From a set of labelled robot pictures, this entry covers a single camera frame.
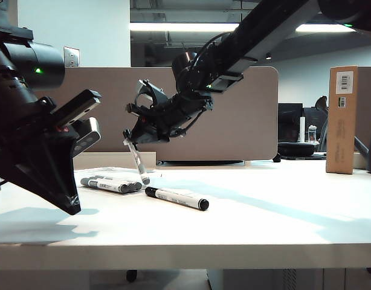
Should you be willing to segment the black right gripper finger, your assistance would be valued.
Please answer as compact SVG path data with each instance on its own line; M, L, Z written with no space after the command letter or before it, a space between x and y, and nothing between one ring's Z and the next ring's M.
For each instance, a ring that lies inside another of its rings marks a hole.
M138 118L132 130L125 129L123 136L132 144L157 143L159 141L156 128Z
M142 120L148 120L150 115L149 115L149 109L145 106L138 106L135 103L128 103L125 106L125 110L127 113L132 114L139 119Z

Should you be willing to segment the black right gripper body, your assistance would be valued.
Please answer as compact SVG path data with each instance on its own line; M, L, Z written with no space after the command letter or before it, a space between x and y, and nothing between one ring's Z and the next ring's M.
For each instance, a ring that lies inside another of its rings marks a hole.
M147 121L156 128L158 143L168 143L171 138L184 136L205 112L213 109L213 98L210 94L175 94L163 103L149 108Z

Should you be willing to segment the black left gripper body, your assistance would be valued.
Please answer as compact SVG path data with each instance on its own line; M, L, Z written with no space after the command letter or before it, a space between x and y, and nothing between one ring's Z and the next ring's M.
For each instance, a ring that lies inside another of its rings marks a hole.
M0 105L0 170L4 169L5 150L16 154L39 141L73 141L76 145L78 133L73 124L79 120L79 98L72 98L58 110L54 108L53 99L43 97L18 106L20 113L28 115L15 120L14 107Z

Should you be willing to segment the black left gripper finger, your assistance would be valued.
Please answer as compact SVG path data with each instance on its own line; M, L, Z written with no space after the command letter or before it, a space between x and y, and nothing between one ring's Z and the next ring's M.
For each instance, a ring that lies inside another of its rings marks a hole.
M73 173L73 141L39 141L16 154L4 151L4 179L70 215L81 211Z

